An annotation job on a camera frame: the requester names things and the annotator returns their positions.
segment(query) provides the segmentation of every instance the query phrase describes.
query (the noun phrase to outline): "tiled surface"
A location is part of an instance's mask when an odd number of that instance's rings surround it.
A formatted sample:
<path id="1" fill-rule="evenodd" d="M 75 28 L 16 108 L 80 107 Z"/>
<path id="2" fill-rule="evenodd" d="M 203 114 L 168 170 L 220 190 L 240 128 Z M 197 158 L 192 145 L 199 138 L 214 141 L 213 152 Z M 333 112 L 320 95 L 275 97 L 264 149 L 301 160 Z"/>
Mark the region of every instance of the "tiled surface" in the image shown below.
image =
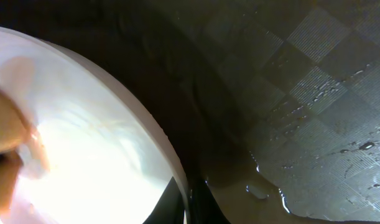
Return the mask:
<path id="1" fill-rule="evenodd" d="M 380 0 L 149 2 L 214 69 L 182 63 L 179 85 L 295 214 L 380 221 Z"/>

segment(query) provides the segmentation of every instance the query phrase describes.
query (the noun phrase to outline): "checkered tile floor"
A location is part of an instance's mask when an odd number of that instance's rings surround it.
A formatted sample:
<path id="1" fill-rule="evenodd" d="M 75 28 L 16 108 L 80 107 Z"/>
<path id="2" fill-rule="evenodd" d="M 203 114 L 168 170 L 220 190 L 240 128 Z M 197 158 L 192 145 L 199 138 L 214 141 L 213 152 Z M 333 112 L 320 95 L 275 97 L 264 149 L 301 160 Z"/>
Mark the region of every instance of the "checkered tile floor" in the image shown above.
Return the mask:
<path id="1" fill-rule="evenodd" d="M 204 107 L 294 213 L 380 221 L 380 0 L 151 4 L 214 66 Z"/>

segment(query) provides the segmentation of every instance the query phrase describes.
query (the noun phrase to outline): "water droplet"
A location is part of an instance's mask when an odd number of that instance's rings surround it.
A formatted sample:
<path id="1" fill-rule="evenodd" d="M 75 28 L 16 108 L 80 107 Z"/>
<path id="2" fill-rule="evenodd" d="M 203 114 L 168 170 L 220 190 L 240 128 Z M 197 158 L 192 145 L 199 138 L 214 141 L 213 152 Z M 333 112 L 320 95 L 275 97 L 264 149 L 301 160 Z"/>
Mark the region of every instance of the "water droplet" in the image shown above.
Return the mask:
<path id="1" fill-rule="evenodd" d="M 306 117 L 307 117 L 307 115 L 305 115 L 305 116 L 301 116 L 301 117 L 297 118 L 297 120 L 298 120 L 298 121 L 301 121 L 301 120 L 305 119 Z"/>
<path id="2" fill-rule="evenodd" d="M 322 86 L 320 86 L 318 88 L 318 90 L 322 90 L 324 87 L 326 87 L 327 85 L 329 85 L 329 82 L 325 82 Z"/>
<path id="3" fill-rule="evenodd" d="M 367 142 L 367 143 L 363 144 L 362 146 L 360 146 L 358 149 L 362 150 L 362 151 L 366 151 L 368 149 L 371 149 L 374 146 L 375 146 L 375 143 L 373 143 L 373 142 Z"/>
<path id="4" fill-rule="evenodd" d="M 287 201 L 286 201 L 286 198 L 285 198 L 284 193 L 281 191 L 281 189 L 278 189 L 278 191 L 279 191 L 279 194 L 280 194 L 281 199 L 282 199 L 282 206 L 283 206 L 283 208 L 285 209 L 285 211 L 286 211 L 287 213 L 290 214 L 290 210 L 288 209 Z"/>
<path id="5" fill-rule="evenodd" d="M 296 108 L 296 110 L 293 110 L 291 113 L 294 114 L 296 111 L 298 110 L 301 110 L 304 106 L 299 106 L 298 108 Z"/>
<path id="6" fill-rule="evenodd" d="M 374 185 L 368 187 L 368 190 L 371 190 L 372 188 L 380 188 L 380 184 L 374 184 Z"/>
<path id="7" fill-rule="evenodd" d="M 354 202 L 352 202 L 349 198 L 346 198 L 346 200 L 347 200 L 350 204 L 354 205 Z"/>
<path id="8" fill-rule="evenodd" d="M 356 73 L 353 74 L 353 76 L 358 75 L 358 74 L 363 73 L 363 72 L 364 72 L 364 70 L 357 71 Z"/>
<path id="9" fill-rule="evenodd" d="M 283 169 L 292 169 L 292 168 L 294 168 L 294 167 L 293 167 L 292 165 L 290 165 L 290 166 L 285 166 L 285 165 L 284 165 L 284 166 L 282 166 L 282 168 L 283 168 Z"/>

